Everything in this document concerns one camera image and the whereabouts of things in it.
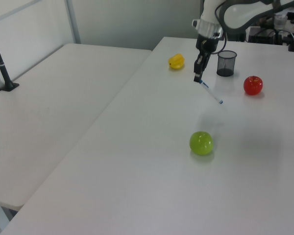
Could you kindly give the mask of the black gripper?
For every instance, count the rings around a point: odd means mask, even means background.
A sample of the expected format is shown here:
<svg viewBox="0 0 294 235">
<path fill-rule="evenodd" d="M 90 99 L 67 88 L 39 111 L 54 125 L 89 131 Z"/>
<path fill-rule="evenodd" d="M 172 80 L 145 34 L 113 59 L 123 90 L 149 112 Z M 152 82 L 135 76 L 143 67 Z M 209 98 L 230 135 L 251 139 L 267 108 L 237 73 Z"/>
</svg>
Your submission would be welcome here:
<svg viewBox="0 0 294 235">
<path fill-rule="evenodd" d="M 219 40 L 206 38 L 201 35 L 198 35 L 196 41 L 196 48 L 202 53 L 199 54 L 197 59 L 194 62 L 194 81 L 200 82 L 202 74 L 204 73 L 210 56 L 212 53 L 216 52 Z"/>
</svg>

